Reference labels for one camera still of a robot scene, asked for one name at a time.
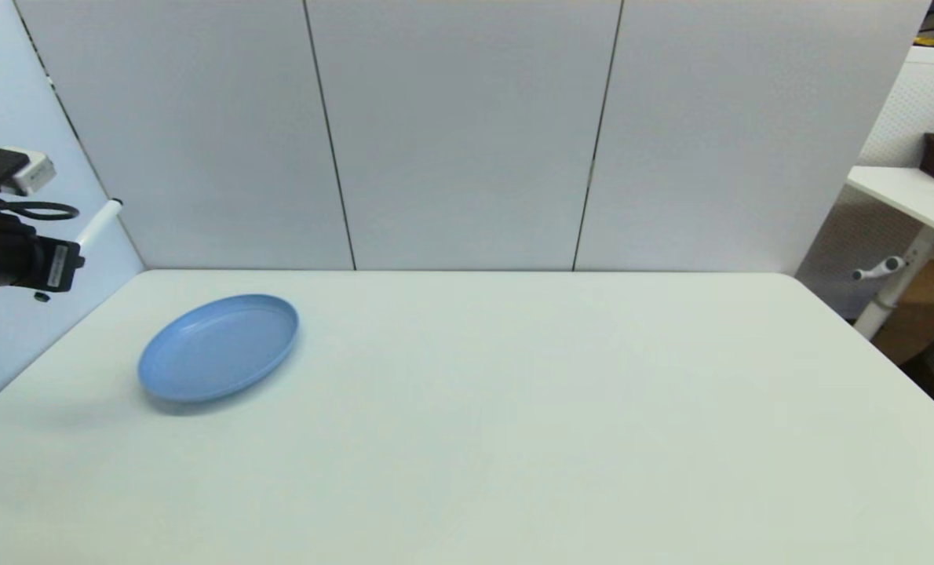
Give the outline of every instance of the plate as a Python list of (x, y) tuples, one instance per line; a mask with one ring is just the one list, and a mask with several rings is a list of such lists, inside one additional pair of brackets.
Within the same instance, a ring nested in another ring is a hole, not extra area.
[(215, 400), (269, 375), (298, 333), (299, 315), (279, 297), (241, 294), (213, 301), (154, 336), (140, 357), (140, 383), (162, 400)]

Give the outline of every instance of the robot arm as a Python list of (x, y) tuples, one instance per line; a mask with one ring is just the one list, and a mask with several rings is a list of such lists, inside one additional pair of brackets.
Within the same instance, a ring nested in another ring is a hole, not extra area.
[[(54, 177), (54, 165), (45, 154), (13, 147), (0, 149), (0, 192), (30, 196)], [(24, 286), (51, 293), (70, 290), (76, 269), (83, 267), (80, 244), (38, 235), (18, 216), (65, 221), (77, 215), (79, 210), (65, 204), (0, 199), (0, 286)], [(46, 294), (36, 297), (47, 300)]]

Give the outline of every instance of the tabletop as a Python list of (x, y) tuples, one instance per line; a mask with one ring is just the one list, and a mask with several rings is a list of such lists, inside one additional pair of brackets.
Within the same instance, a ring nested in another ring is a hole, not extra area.
[[(182, 312), (291, 357), (151, 401)], [(0, 394), (0, 564), (932, 563), (934, 403), (783, 275), (145, 272)]]
[(853, 167), (847, 183), (934, 228), (934, 179), (923, 171)]

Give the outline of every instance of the white marker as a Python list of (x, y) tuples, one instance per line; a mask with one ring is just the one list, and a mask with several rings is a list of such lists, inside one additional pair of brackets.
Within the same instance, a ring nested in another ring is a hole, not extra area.
[(122, 200), (118, 200), (118, 198), (108, 200), (108, 204), (104, 204), (104, 207), (101, 207), (101, 209), (97, 211), (97, 214), (94, 214), (93, 218), (90, 218), (90, 222), (87, 222), (86, 228), (83, 228), (80, 235), (76, 237), (76, 242), (79, 244), (80, 250), (86, 250), (87, 246), (90, 246), (93, 240), (97, 239), (101, 230), (104, 229), (105, 226), (108, 226), (108, 223), (111, 223), (112, 219), (115, 219), (115, 216), (119, 215), (119, 211), (122, 211)]

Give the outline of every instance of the white wall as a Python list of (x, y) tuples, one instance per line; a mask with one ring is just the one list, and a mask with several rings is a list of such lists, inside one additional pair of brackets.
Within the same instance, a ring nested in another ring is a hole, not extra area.
[(310, 0), (357, 268), (571, 269), (620, 0)]
[(581, 269), (796, 271), (926, 0), (628, 0)]
[(301, 1), (19, 0), (151, 268), (352, 268)]
[[(0, 146), (46, 151), (57, 176), (38, 192), (39, 199), (75, 205), (74, 221), (33, 222), (41, 235), (73, 239), (106, 196), (94, 178), (65, 115), (47, 85), (41, 65), (14, 6), (0, 1)], [(76, 273), (70, 293), (48, 304), (30, 290), (0, 289), (0, 390), (70, 326), (143, 269), (118, 223), (101, 233), (84, 253), (86, 267)]]

